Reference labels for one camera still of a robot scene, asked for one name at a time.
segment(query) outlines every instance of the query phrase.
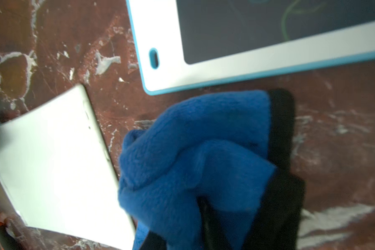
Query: tablet screen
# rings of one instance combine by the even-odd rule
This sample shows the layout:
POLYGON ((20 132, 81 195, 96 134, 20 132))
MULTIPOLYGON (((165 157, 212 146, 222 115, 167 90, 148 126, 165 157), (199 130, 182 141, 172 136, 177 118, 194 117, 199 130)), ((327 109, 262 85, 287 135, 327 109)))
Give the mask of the tablet screen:
POLYGON ((375 0, 177 0, 177 6, 188 64, 375 21, 375 0))

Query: blue fabric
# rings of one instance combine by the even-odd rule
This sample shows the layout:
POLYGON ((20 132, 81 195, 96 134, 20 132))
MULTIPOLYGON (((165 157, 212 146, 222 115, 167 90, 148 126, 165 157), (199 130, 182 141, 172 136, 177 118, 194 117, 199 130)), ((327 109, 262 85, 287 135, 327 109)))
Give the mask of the blue fabric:
POLYGON ((196 197, 206 196, 239 250, 275 171, 266 160, 270 118, 264 91, 173 105, 148 130, 125 136, 120 205, 162 236, 168 250, 193 250, 202 247, 196 197))
POLYGON ((136 228, 134 246, 132 250, 138 250, 143 244, 147 234, 149 233, 149 228, 143 224, 141 221, 138 222, 138 227, 136 228))

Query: white notebook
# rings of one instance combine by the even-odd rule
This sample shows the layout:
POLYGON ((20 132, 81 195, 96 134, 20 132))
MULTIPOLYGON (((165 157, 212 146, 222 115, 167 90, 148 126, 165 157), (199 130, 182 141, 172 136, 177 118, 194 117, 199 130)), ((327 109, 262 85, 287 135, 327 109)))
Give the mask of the white notebook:
POLYGON ((82 85, 0 125, 0 182, 27 226, 132 249, 133 222, 82 85))

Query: marble floor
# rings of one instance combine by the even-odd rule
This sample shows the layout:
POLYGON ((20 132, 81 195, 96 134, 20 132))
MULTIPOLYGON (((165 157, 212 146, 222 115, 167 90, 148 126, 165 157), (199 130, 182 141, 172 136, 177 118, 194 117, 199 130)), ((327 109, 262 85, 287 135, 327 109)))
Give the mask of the marble floor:
MULTIPOLYGON (((138 67, 124 0, 0 0, 1 121, 83 83, 119 174, 124 135, 170 105, 286 88, 297 103, 292 172, 307 183, 298 248, 375 250, 375 61, 160 96, 144 92, 138 67)), ((111 249, 25 227, 1 187, 0 212, 25 249, 111 249)))

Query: green drawing line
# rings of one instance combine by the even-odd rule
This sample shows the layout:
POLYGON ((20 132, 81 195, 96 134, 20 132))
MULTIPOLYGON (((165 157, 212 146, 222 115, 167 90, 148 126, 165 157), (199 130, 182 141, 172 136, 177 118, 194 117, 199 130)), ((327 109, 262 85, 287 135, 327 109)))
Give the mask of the green drawing line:
POLYGON ((290 38, 287 34, 287 30, 286 30, 286 19, 288 17, 289 14, 296 14, 296 15, 301 15, 301 14, 311 14, 311 13, 315 13, 319 10, 321 10, 322 8, 324 8, 326 6, 326 2, 322 2, 320 3, 320 5, 312 8, 312 9, 309 9, 309 10, 305 10, 305 9, 298 9, 298 10, 295 10, 294 7, 300 3, 301 0, 295 0, 294 2, 292 2, 285 10, 284 14, 282 15, 282 20, 281 20, 281 29, 282 29, 282 35, 284 37, 284 40, 285 42, 289 41, 290 38))
POLYGON ((292 10, 290 12, 290 14, 296 14, 296 15, 311 14, 311 13, 315 13, 315 12, 321 10, 325 6, 326 6, 326 2, 322 2, 318 6, 312 8, 312 9, 309 9, 309 10, 304 10, 304 9, 292 10))
POLYGON ((284 14, 282 15, 282 20, 281 20, 281 29, 282 29, 282 35, 284 37, 285 42, 289 41, 289 36, 287 35, 286 31, 286 18, 289 15, 289 13, 292 11, 292 9, 300 3, 301 0, 294 0, 285 10, 284 14))

